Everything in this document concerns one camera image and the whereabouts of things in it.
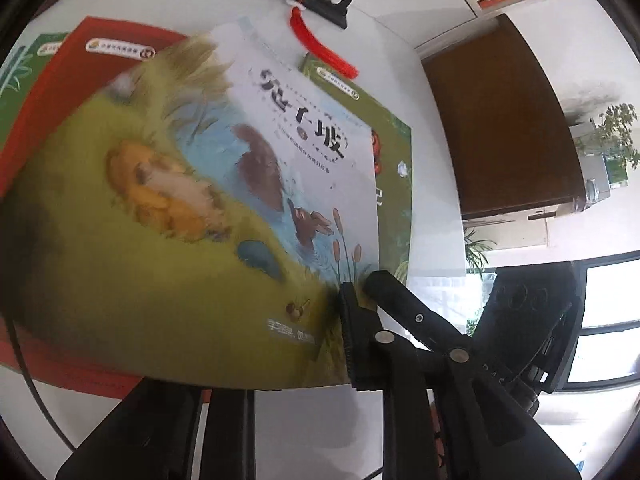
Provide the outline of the rabbit hill picture book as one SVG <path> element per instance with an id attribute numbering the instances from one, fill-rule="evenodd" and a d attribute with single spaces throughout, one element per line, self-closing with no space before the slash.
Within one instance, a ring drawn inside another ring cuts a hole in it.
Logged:
<path id="1" fill-rule="evenodd" d="M 1 193 L 1 307 L 76 358 L 334 386 L 333 307 L 380 262 L 371 129 L 246 23 L 125 70 Z"/>

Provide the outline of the olive green insect book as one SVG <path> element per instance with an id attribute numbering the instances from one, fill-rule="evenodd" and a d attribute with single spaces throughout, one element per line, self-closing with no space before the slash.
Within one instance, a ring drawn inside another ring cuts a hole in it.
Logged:
<path id="1" fill-rule="evenodd" d="M 366 90 L 308 53 L 302 73 L 372 130 L 382 268 L 408 278 L 412 220 L 411 128 Z"/>

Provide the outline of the brown wooden cabinet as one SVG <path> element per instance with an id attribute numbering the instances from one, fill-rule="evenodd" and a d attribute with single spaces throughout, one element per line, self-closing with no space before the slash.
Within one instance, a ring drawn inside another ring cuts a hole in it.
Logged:
<path id="1" fill-rule="evenodd" d="M 454 167 L 462 217 L 567 207 L 586 185 L 550 81 L 506 15 L 486 32 L 425 60 Z"/>

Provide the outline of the potted green plant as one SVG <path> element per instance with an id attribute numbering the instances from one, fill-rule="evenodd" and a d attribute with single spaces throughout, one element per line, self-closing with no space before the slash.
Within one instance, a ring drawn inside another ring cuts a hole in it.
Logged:
<path id="1" fill-rule="evenodd" d="M 579 154 L 603 156 L 612 188 L 626 186 L 628 170 L 639 168 L 639 150 L 632 140 L 632 126 L 636 122 L 638 115 L 632 104 L 612 104 L 599 114 L 596 122 L 590 122 L 590 131 L 574 141 Z"/>

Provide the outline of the dark red thin book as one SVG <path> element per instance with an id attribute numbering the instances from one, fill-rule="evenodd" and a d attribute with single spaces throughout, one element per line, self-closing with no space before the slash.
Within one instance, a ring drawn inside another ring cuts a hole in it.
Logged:
<path id="1" fill-rule="evenodd" d="M 1 150 L 1 193 L 44 139 L 120 73 L 186 38 L 172 30 L 85 18 L 67 35 L 29 89 Z M 140 378 L 56 350 L 15 326 L 29 373 L 50 386 L 122 400 Z"/>

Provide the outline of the green leafy book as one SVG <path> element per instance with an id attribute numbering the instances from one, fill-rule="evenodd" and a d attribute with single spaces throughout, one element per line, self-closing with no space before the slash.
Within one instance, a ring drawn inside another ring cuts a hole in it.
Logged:
<path id="1" fill-rule="evenodd" d="M 2 65 L 0 96 L 0 141 L 6 144 L 26 96 L 40 73 L 64 41 L 67 32 L 39 35 L 31 44 L 18 44 Z"/>

